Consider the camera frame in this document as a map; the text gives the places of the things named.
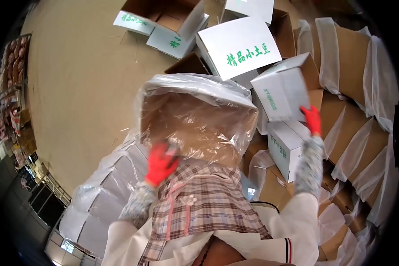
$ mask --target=patterned sleeve cover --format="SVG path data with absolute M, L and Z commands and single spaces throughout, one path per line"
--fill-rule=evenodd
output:
M 137 183 L 118 219 L 128 221 L 138 229 L 141 228 L 149 218 L 151 204 L 157 198 L 155 189 L 145 182 Z
M 303 157 L 297 168 L 294 181 L 294 193 L 311 193 L 319 198 L 322 183 L 322 156 L 324 141 L 321 137 L 313 136 L 303 145 Z

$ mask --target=tan floor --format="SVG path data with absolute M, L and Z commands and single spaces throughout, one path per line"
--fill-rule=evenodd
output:
M 140 86 L 176 62 L 147 46 L 146 36 L 112 25 L 124 2 L 41 0 L 22 28 L 32 32 L 26 105 L 37 154 L 69 194 L 124 140 L 121 130 L 133 127 Z M 206 0 L 209 26 L 222 2 Z M 314 17 L 302 17 L 288 0 L 275 0 L 275 8 L 290 13 L 293 28 Z

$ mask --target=white jacket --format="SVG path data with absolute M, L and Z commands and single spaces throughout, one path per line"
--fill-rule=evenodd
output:
M 180 237 L 166 243 L 160 261 L 150 266 L 190 266 L 209 238 L 215 235 L 246 259 L 263 259 L 297 266 L 312 266 L 319 255 L 317 244 L 318 201 L 309 193 L 294 196 L 278 214 L 269 207 L 253 207 L 273 239 L 261 240 L 258 233 L 218 230 Z M 128 221 L 109 226 L 102 265 L 137 265 L 149 241 L 152 219 L 138 230 Z

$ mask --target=hand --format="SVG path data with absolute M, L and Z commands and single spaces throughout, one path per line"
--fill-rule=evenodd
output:
M 321 136 L 321 116 L 316 109 L 312 106 L 310 110 L 300 106 L 300 111 L 306 116 L 306 123 L 312 136 Z
M 156 188 L 178 167 L 177 150 L 169 151 L 169 143 L 155 143 L 149 154 L 149 169 L 145 182 Z

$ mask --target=plaid skirt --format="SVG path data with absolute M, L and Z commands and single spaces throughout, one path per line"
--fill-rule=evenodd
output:
M 241 192 L 238 169 L 180 166 L 159 188 L 149 242 L 138 265 L 160 260 L 169 240 L 229 230 L 272 239 Z

